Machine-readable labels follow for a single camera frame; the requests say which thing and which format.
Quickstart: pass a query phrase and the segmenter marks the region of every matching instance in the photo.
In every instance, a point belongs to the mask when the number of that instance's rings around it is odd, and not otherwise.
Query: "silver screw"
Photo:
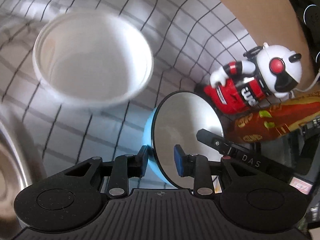
[[[212,194],[212,189],[207,188],[207,187],[201,187],[200,189],[197,190],[198,194],[200,195],[210,195]]]
[[[124,193],[124,190],[119,187],[114,187],[111,190],[109,190],[109,194],[113,196],[120,196]]]

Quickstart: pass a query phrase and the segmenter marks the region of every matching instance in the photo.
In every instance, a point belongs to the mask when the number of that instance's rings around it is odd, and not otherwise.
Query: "bowl rim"
[[[39,58],[41,53],[41,48],[43,45],[44,40],[46,39],[47,35],[57,26],[62,24],[65,21],[68,21],[72,18],[77,17],[88,17],[88,15],[94,15],[94,16],[100,16],[100,17],[107,17],[108,19],[116,19],[119,21],[122,21],[124,24],[132,28],[132,30],[136,31],[142,38],[142,40],[145,42],[145,49],[146,49],[146,72],[145,75],[140,83],[139,86],[133,91],[126,92],[123,95],[107,99],[107,100],[92,100],[92,99],[84,99],[79,98],[75,96],[68,95],[64,93],[64,91],[53,87],[51,83],[45,78],[45,75],[43,75],[43,69],[41,67]],[[91,11],[91,10],[84,10],[84,11],[77,11],[77,12],[69,12],[67,14],[58,15],[53,20],[49,21],[39,32],[36,42],[34,44],[34,49],[32,52],[32,63],[33,63],[33,69],[35,71],[36,77],[39,80],[39,82],[43,85],[45,90],[47,90],[53,97],[55,97],[58,101],[61,103],[65,103],[67,105],[73,106],[73,107],[92,107],[92,108],[102,108],[102,107],[111,107],[115,106],[121,103],[124,103],[135,96],[137,96],[140,92],[142,92],[145,87],[148,85],[154,68],[154,57],[153,52],[151,50],[151,47],[145,38],[145,36],[130,22],[127,20],[120,18],[112,13],[103,12],[103,11]]]
[[[204,100],[201,96],[199,96],[198,94],[196,94],[195,92],[191,92],[191,91],[187,91],[187,90],[178,90],[178,91],[175,91],[175,92],[172,92],[170,93],[169,95],[167,95],[164,99],[162,99],[162,101],[159,103],[159,105],[156,107],[156,110],[155,110],[155,113],[153,115],[153,118],[152,118],[152,123],[151,123],[151,150],[152,150],[152,153],[153,153],[153,157],[156,161],[156,164],[161,172],[161,174],[165,177],[165,179],[170,182],[174,187],[176,188],[183,188],[181,186],[179,186],[178,184],[174,183],[172,181],[172,179],[170,179],[168,177],[168,175],[164,172],[164,169],[162,168],[161,164],[160,164],[160,161],[159,161],[159,158],[158,158],[158,155],[157,155],[157,152],[156,152],[156,144],[155,144],[155,125],[156,125],[156,117],[160,111],[160,108],[161,106],[165,103],[165,101],[170,98],[171,96],[175,95],[175,94],[178,94],[178,93],[191,93],[191,94],[194,94],[196,96],[198,96],[199,98],[201,98],[202,100]],[[221,126],[221,131],[222,131],[222,136],[224,137],[224,132],[223,132],[223,127],[222,127],[222,124],[220,122],[220,126]]]

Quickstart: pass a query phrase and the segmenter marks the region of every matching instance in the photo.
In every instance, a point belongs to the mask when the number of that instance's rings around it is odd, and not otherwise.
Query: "metal bowl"
[[[0,106],[0,239],[11,239],[21,226],[13,209],[16,195],[46,177],[42,159],[22,123]]]

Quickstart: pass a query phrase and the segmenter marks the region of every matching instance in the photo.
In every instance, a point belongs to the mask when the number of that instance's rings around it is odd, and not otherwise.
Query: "checkered tablecloth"
[[[94,115],[55,103],[32,67],[33,45],[43,25],[58,14],[84,9],[109,11],[134,24],[147,38],[155,63],[140,95]],[[31,132],[48,175],[92,156],[111,161],[136,154],[147,117],[166,95],[208,82],[213,70],[243,59],[256,46],[219,0],[0,0],[0,10],[2,102]],[[143,179],[131,179],[130,187],[169,185],[148,168]]]

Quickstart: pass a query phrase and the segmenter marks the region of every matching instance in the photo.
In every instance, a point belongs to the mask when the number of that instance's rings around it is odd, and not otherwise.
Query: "orange plastic wrapper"
[[[277,139],[320,115],[320,90],[234,120],[225,134],[235,143]]]

